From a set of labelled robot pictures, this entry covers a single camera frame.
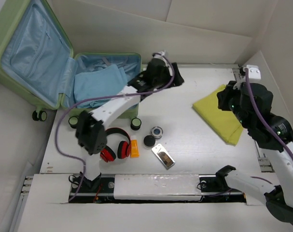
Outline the green hard-shell suitcase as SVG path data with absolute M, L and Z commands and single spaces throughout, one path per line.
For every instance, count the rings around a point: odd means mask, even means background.
M 45 0 L 7 0 L 0 11 L 0 83 L 34 105 L 34 121 L 45 121 L 47 110 L 70 109 L 71 116 L 91 111 L 106 100 L 79 102 L 75 75 L 115 64 L 127 82 L 141 71 L 137 53 L 79 53 Z

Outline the black round compact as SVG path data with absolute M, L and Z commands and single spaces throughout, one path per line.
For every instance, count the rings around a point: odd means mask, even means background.
M 155 146 L 156 139 L 152 135 L 147 135 L 143 138 L 143 144 L 147 148 L 152 148 Z

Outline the eyeshadow palette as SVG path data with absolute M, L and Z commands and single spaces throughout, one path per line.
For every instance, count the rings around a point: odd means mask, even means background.
M 174 159 L 170 156 L 168 151 L 164 148 L 162 144 L 157 144 L 151 151 L 160 160 L 163 166 L 168 170 L 175 165 Z

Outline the orange tube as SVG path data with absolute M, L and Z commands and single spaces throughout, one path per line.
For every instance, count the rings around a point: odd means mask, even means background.
M 139 148 L 138 148 L 138 141 L 135 135 L 131 136 L 131 158 L 138 158 L 140 156 Z

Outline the light blue cloth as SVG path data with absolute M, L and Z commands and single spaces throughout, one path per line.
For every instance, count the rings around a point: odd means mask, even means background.
M 82 72 L 74 79 L 75 101 L 117 95 L 126 85 L 124 68 L 115 64 L 95 72 Z

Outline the yellow shorts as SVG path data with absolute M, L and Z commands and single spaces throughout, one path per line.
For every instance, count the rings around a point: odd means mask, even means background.
M 236 146 L 243 127 L 232 112 L 218 109 L 217 93 L 225 87 L 220 85 L 211 94 L 193 103 L 192 108 L 226 144 Z

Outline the blue round jar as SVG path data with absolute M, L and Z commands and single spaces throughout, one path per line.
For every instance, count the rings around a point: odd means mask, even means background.
M 159 126 L 155 126 L 151 129 L 151 136 L 155 139 L 160 139 L 163 136 L 163 129 Z

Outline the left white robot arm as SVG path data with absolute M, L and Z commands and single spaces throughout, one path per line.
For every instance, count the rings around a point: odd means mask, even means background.
M 110 131 L 119 131 L 118 128 L 110 128 L 110 124 L 148 96 L 183 83 L 176 62 L 170 63 L 164 61 L 164 57 L 155 56 L 146 70 L 131 79 L 119 94 L 109 97 L 105 104 L 93 111 L 82 111 L 75 136 L 78 145 L 87 151 L 90 159 L 85 161 L 79 176 L 73 179 L 74 184 L 90 192 L 97 190 L 101 179 L 100 161 L 107 148 L 108 134 Z

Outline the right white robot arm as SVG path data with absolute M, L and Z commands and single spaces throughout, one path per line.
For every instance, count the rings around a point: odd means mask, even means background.
M 217 93 L 218 107 L 232 112 L 248 135 L 258 144 L 271 162 L 279 180 L 272 185 L 249 177 L 227 165 L 216 172 L 215 185 L 220 190 L 237 189 L 264 204 L 273 217 L 293 224 L 293 130 L 290 123 L 271 112 L 273 94 L 258 83 L 251 89 L 242 83 L 235 88 L 230 81 Z

